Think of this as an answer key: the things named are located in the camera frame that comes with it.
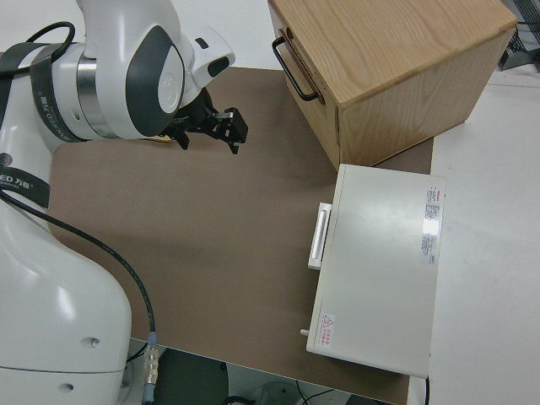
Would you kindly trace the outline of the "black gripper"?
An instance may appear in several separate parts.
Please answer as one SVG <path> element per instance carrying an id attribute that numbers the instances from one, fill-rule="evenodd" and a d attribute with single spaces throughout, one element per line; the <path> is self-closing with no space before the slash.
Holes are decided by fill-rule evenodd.
<path id="1" fill-rule="evenodd" d="M 231 107 L 218 112 L 206 88 L 189 104 L 181 107 L 167 127 L 167 136 L 183 150 L 188 150 L 190 139 L 186 132 L 204 133 L 225 142 L 232 154 L 238 154 L 246 142 L 248 126 L 240 111 Z"/>

